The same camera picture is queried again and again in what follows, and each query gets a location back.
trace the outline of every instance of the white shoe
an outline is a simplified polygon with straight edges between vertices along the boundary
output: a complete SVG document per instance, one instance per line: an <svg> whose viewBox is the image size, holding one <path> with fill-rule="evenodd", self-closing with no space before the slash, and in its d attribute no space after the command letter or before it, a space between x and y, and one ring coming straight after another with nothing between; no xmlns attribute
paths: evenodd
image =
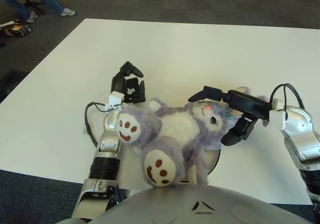
<svg viewBox="0 0 320 224"><path fill-rule="evenodd" d="M63 9L62 13L60 14L60 16L74 16L76 14L76 11L71 10L69 8L65 8Z"/></svg>
<svg viewBox="0 0 320 224"><path fill-rule="evenodd" d="M30 11L30 17L28 20L26 20L28 23L34 23L35 19L38 18L37 13L35 13L33 10Z"/></svg>

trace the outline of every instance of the plush paw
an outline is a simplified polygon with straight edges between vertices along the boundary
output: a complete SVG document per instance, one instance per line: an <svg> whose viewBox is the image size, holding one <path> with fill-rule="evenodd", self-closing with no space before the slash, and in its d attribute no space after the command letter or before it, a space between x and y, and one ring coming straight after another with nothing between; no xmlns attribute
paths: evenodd
<svg viewBox="0 0 320 224"><path fill-rule="evenodd" d="M140 123L128 113L120 113L116 123L116 133L125 144L133 144L141 135Z"/></svg>
<svg viewBox="0 0 320 224"><path fill-rule="evenodd" d="M166 187L175 179L176 164L161 150L150 151L145 156L143 166L146 177L156 187Z"/></svg>

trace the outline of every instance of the white connector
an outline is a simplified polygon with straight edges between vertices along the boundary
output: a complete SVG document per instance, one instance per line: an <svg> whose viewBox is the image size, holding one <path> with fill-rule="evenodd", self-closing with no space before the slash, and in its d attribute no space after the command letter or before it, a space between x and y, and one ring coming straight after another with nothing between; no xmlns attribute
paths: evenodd
<svg viewBox="0 0 320 224"><path fill-rule="evenodd" d="M109 103L105 105L104 109L106 111L110 109L119 109L121 110L121 103L122 100L124 99L125 95L123 93L113 91L109 95Z"/></svg>
<svg viewBox="0 0 320 224"><path fill-rule="evenodd" d="M263 120L262 124L265 127L283 131L287 125L286 112L284 110L271 110L269 111L269 120Z"/></svg>

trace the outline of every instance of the chair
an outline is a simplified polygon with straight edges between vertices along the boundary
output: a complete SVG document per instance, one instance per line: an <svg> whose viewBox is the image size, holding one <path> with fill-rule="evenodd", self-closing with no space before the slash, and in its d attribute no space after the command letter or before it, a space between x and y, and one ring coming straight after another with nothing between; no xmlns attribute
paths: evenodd
<svg viewBox="0 0 320 224"><path fill-rule="evenodd" d="M25 0L24 6L26 8L32 7L32 8L34 8L34 11L38 15L43 15L43 14L45 14L45 12L42 9L40 9L39 7L37 7L38 5L42 5L42 4L44 4L44 3L43 2L37 2L37 1Z"/></svg>

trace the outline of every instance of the white table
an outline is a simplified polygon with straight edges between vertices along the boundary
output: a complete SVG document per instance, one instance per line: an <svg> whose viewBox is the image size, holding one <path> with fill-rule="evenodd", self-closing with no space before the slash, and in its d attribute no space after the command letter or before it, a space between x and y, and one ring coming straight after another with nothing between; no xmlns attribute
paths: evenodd
<svg viewBox="0 0 320 224"><path fill-rule="evenodd" d="M148 99L174 107L204 85L224 91L245 85L268 96L291 83L319 132L319 41L314 29L85 19L0 104L0 169L83 183L95 152L83 134L85 106L108 101L125 61L144 73ZM288 103L297 103L291 94ZM92 108L97 138L103 118ZM265 202L310 204L282 134L260 121L247 141L222 148L208 178ZM119 180L122 188L147 187L134 173Z"/></svg>

